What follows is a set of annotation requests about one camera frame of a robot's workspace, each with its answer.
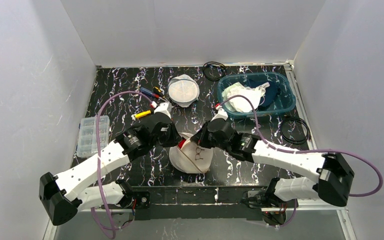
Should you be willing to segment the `clear plastic screw box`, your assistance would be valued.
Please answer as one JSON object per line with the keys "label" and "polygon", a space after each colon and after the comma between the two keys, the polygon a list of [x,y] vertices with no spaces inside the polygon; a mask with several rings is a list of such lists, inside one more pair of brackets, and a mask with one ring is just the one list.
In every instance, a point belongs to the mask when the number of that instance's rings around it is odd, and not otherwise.
{"label": "clear plastic screw box", "polygon": [[[98,130],[100,148],[103,149],[110,141],[110,118],[107,115],[100,116]],[[81,119],[75,151],[78,158],[89,158],[98,152],[96,132],[96,117]]]}

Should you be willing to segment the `white mesh bag blue trim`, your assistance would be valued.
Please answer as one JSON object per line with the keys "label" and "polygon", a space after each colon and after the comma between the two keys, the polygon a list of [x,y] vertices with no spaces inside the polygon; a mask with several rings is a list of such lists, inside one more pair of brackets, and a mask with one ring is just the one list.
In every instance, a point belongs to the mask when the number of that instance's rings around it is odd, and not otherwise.
{"label": "white mesh bag blue trim", "polygon": [[197,82],[187,74],[172,78],[168,82],[169,99],[182,108],[188,108],[200,95]]}

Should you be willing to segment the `dark blue bra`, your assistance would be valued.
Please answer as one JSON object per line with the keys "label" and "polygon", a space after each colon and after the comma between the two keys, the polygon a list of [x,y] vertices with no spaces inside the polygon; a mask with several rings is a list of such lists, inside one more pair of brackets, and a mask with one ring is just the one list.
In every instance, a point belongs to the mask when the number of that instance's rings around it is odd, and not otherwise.
{"label": "dark blue bra", "polygon": [[279,84],[275,81],[250,79],[248,80],[248,86],[254,88],[264,88],[265,93],[260,98],[258,105],[259,111],[265,111],[275,101],[279,94]]}

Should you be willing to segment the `black orange handled screwdriver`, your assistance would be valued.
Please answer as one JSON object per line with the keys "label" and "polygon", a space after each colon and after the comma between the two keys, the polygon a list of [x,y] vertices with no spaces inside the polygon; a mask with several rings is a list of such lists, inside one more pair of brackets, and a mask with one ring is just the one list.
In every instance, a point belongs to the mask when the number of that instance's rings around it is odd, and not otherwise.
{"label": "black orange handled screwdriver", "polygon": [[160,99],[163,99],[165,101],[167,101],[167,99],[165,98],[165,95],[163,94],[163,92],[161,91],[160,88],[154,86],[153,89],[152,89],[153,93],[155,95],[157,95]]}

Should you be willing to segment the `yellow handled screwdriver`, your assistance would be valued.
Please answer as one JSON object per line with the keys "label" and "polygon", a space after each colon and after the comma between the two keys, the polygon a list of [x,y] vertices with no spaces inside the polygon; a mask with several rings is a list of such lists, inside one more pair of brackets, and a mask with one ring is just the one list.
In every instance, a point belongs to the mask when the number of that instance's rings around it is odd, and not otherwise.
{"label": "yellow handled screwdriver", "polygon": [[133,120],[138,120],[140,118],[143,118],[145,116],[151,115],[153,113],[154,113],[154,111],[152,109],[149,109],[149,110],[142,111],[142,112],[139,112],[139,113],[134,113],[134,114],[131,115],[131,117],[132,117]]}

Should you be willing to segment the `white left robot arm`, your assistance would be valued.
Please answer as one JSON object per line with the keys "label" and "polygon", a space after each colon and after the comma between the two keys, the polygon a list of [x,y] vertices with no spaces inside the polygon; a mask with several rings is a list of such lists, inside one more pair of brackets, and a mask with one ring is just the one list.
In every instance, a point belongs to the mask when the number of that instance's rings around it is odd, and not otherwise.
{"label": "white left robot arm", "polygon": [[155,112],[75,167],[43,174],[39,178],[39,199],[52,224],[65,224],[77,212],[102,205],[99,188],[91,187],[101,176],[147,155],[154,147],[174,147],[181,140],[171,115]]}

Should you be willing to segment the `teal plastic bin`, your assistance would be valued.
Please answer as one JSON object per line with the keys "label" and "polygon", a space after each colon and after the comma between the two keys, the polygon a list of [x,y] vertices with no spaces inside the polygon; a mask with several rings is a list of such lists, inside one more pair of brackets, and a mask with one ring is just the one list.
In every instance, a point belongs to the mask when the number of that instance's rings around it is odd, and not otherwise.
{"label": "teal plastic bin", "polygon": [[221,103],[232,96],[223,108],[234,119],[279,115],[293,110],[296,97],[288,79],[276,72],[233,74],[223,77],[217,84],[217,97]]}

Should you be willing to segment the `white bra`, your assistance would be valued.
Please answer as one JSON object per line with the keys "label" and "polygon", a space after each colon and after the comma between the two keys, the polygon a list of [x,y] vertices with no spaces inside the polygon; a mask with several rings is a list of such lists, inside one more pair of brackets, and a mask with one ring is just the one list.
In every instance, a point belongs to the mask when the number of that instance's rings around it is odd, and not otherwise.
{"label": "white bra", "polygon": [[221,97],[223,101],[236,95],[246,97],[248,100],[250,100],[251,104],[249,104],[248,101],[243,97],[234,97],[231,100],[227,101],[224,104],[224,107],[231,112],[250,113],[252,112],[251,107],[253,107],[254,110],[258,108],[260,99],[264,94],[264,88],[251,88],[249,86],[244,86],[241,83],[236,82],[231,86],[225,88],[221,93]]}

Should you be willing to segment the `white mesh bag tan trim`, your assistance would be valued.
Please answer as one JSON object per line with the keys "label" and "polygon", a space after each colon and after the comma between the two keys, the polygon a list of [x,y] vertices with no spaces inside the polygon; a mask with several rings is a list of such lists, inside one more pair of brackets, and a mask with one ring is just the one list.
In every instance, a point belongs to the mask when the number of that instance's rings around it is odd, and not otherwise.
{"label": "white mesh bag tan trim", "polygon": [[214,156],[214,148],[203,148],[190,141],[191,133],[180,132],[182,139],[186,142],[182,148],[170,147],[170,163],[179,171],[186,174],[205,174],[210,170]]}

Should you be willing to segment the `red garment inside bag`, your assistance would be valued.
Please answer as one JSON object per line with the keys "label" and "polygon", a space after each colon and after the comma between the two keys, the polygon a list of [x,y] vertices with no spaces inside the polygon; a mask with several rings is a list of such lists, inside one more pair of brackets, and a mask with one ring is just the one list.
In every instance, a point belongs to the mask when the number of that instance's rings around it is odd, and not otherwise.
{"label": "red garment inside bag", "polygon": [[182,139],[181,142],[177,145],[178,148],[181,149],[183,147],[183,145],[185,144],[185,142],[186,142],[186,139]]}

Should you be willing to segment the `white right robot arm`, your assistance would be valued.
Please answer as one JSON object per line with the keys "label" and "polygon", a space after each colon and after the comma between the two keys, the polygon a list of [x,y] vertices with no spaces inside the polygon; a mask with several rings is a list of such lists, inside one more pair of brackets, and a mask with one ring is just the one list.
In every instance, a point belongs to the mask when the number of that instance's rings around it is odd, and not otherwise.
{"label": "white right robot arm", "polygon": [[273,145],[257,135],[237,132],[222,118],[205,122],[190,140],[201,148],[219,148],[238,161],[271,165],[300,175],[273,178],[262,198],[269,203],[295,199],[320,199],[336,207],[348,203],[355,173],[341,153]]}

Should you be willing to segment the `blue handled screwdriver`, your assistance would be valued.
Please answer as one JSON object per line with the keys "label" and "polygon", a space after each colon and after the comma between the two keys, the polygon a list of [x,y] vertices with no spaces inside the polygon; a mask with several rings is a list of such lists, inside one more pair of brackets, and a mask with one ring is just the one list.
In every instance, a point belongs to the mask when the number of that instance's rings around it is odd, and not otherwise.
{"label": "blue handled screwdriver", "polygon": [[149,97],[154,97],[154,98],[156,98],[156,99],[161,99],[161,98],[159,98],[157,95],[155,95],[155,94],[153,93],[153,90],[149,90],[149,89],[147,89],[147,88],[141,87],[141,88],[139,89],[139,91],[140,91],[141,93],[143,93],[143,94],[149,96]]}

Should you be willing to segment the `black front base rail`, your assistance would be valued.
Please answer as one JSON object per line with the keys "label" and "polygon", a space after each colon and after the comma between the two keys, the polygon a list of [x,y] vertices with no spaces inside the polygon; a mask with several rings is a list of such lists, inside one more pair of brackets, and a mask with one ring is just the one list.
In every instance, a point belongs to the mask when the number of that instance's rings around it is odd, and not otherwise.
{"label": "black front base rail", "polygon": [[281,212],[284,221],[294,201],[261,208],[243,199],[260,193],[260,186],[133,186],[137,221],[159,219],[246,219],[261,221],[269,212]]}

